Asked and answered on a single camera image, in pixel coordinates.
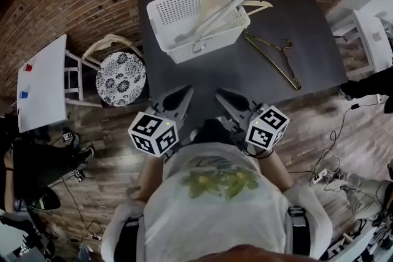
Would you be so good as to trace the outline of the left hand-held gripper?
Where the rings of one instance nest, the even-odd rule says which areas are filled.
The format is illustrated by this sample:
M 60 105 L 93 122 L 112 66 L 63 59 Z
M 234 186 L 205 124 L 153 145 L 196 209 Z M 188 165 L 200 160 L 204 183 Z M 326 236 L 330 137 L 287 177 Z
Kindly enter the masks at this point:
M 194 88 L 183 85 L 163 93 L 144 112 L 138 112 L 128 128 L 134 146 L 161 157 L 179 143 L 178 131 L 184 124 Z

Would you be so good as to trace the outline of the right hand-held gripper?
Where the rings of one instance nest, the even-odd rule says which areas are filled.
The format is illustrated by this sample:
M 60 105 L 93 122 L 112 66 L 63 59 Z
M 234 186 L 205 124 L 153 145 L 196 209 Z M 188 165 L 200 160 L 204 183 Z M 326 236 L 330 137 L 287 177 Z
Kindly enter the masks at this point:
M 233 128 L 231 139 L 240 150 L 245 150 L 248 144 L 263 150 L 272 149 L 289 125 L 289 117 L 278 108 L 257 103 L 239 91 L 219 88 L 215 97 L 227 117 L 239 125 Z

